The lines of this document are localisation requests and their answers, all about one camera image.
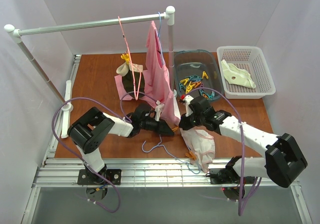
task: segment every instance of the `metal rod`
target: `metal rod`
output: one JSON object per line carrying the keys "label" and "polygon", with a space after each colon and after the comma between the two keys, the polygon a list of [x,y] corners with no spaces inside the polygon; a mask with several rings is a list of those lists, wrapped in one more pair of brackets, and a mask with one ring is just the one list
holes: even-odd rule
{"label": "metal rod", "polygon": [[25,46],[23,42],[20,42],[17,44],[19,48],[23,51],[23,53],[26,55],[30,63],[34,66],[36,71],[40,74],[40,76],[43,78],[45,83],[48,85],[48,87],[51,89],[51,91],[54,93],[54,95],[60,100],[61,103],[65,102],[65,99],[61,96],[57,88],[54,86],[54,84],[51,82],[51,80],[48,78],[44,70],[40,67],[39,63],[36,61],[35,57],[30,53],[28,48]]}
{"label": "metal rod", "polygon": [[[162,13],[160,14],[160,16],[162,19],[168,19],[168,16],[166,15],[166,13]],[[135,22],[151,21],[151,20],[158,20],[158,19],[159,19],[159,14],[150,14],[150,15],[143,15],[143,16],[121,18],[120,20],[121,20],[121,23],[135,23]],[[29,35],[29,34],[60,32],[60,31],[66,31],[66,30],[92,28],[92,27],[108,26],[108,25],[115,25],[115,24],[119,24],[119,20],[117,18],[100,20],[100,21],[92,21],[92,22],[42,27],[42,28],[31,28],[31,29],[19,30],[18,34],[20,36],[23,36],[23,35]]]}
{"label": "metal rod", "polygon": [[174,26],[168,25],[168,39],[169,39],[169,82],[170,89],[174,91],[175,89],[175,62],[174,62]]}

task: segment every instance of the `wooden table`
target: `wooden table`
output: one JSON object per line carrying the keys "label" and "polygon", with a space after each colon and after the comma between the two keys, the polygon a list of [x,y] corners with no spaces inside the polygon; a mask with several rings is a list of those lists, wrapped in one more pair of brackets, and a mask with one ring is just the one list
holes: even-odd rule
{"label": "wooden table", "polygon": [[[145,53],[133,53],[132,60],[137,64],[145,64]],[[123,63],[120,54],[99,54],[99,55],[82,55],[79,68],[77,71],[72,97],[89,97],[93,98],[114,112],[122,115],[120,101],[114,76],[116,69]],[[272,128],[267,116],[267,112],[262,99],[232,99],[231,103],[235,106],[241,115],[243,121],[248,124],[271,133]],[[125,101],[123,107],[126,113],[132,112],[143,101]],[[91,107],[96,106],[90,101],[74,101],[73,111],[71,112],[70,123],[73,123],[82,114],[87,112]],[[213,103],[215,110],[225,110],[234,114],[229,105],[220,99]],[[179,106],[180,112],[185,113],[183,105]],[[215,157],[229,158],[241,155],[241,144],[231,138],[222,137],[216,133],[209,132],[214,136]],[[141,130],[140,134],[133,138],[118,137],[116,135],[107,135],[100,145],[100,152],[103,158],[170,158],[163,148],[156,148],[150,153],[144,153],[141,150],[142,143],[146,140],[145,150],[149,150],[160,140],[159,136],[153,132]],[[75,144],[70,138],[65,139],[66,144],[78,152]],[[169,152],[179,158],[184,158],[188,151],[180,132],[175,132],[174,137],[163,137],[162,143],[165,144]],[[245,156],[259,157],[259,154],[246,147]],[[58,144],[56,158],[75,158],[62,145]]]}

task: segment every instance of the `perforated basket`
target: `perforated basket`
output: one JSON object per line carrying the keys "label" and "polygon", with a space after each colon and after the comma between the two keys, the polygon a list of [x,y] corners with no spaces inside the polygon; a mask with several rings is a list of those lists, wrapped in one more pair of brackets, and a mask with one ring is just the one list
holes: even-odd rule
{"label": "perforated basket", "polygon": [[[219,68],[226,98],[230,99],[258,99],[276,92],[265,56],[262,50],[254,46],[222,46],[217,50]],[[224,78],[221,61],[233,63],[236,67],[247,70],[256,88],[229,84]]]}

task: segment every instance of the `clothing rail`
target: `clothing rail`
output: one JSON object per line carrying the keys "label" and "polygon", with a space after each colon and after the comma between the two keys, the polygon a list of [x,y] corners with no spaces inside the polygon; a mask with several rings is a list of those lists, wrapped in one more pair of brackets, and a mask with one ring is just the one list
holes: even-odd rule
{"label": "clothing rail", "polygon": [[[170,80],[170,88],[174,90],[174,39],[173,39],[173,25],[175,23],[175,8],[173,6],[168,6],[164,13],[160,14],[160,17],[163,19],[167,19],[168,24],[168,36],[169,36],[169,80]],[[135,16],[135,17],[127,17],[121,18],[121,23],[135,23],[135,22],[142,22],[142,21],[151,21],[151,20],[158,20],[159,14],[150,14],[150,15],[143,15],[143,16]],[[40,33],[50,33],[50,32],[60,32],[60,31],[67,31],[67,30],[74,30],[74,29],[82,29],[82,28],[92,28],[92,27],[101,27],[101,26],[108,26],[108,25],[115,25],[119,24],[118,19],[107,19],[107,20],[100,20],[100,21],[92,21],[92,22],[83,22],[83,23],[73,23],[73,24],[65,24],[65,25],[57,25],[57,26],[50,26],[50,27],[40,27],[40,28],[31,28],[20,30],[16,29],[13,25],[7,24],[4,26],[4,30],[10,35],[13,41],[19,46],[19,48],[23,51],[25,56],[28,58],[30,63],[39,73],[39,75],[43,78],[45,83],[48,85],[50,90],[54,93],[54,95],[60,100],[61,103],[64,103],[65,99],[59,93],[57,88],[54,84],[50,81],[44,70],[41,68],[35,57],[31,54],[29,49],[23,43],[21,36],[23,35],[30,35],[30,34],[40,34]]]}

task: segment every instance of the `white wall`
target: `white wall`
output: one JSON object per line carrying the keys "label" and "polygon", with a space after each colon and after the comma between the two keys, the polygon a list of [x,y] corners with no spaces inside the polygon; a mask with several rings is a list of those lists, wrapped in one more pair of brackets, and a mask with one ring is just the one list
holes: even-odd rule
{"label": "white wall", "polygon": [[[0,27],[55,25],[43,0],[0,0]],[[60,33],[23,37],[63,94],[72,53]],[[0,29],[0,223],[20,223],[59,102],[18,46]]]}
{"label": "white wall", "polygon": [[281,0],[257,45],[276,94],[265,98],[277,134],[292,134],[308,167],[300,176],[313,223],[320,223],[320,0]]}
{"label": "white wall", "polygon": [[[175,50],[216,51],[223,45],[255,45],[279,0],[45,0],[57,24],[164,12],[176,8]],[[148,22],[125,24],[132,52],[145,52]],[[74,54],[126,50],[118,25],[63,32]],[[167,26],[162,46],[167,49]]]}

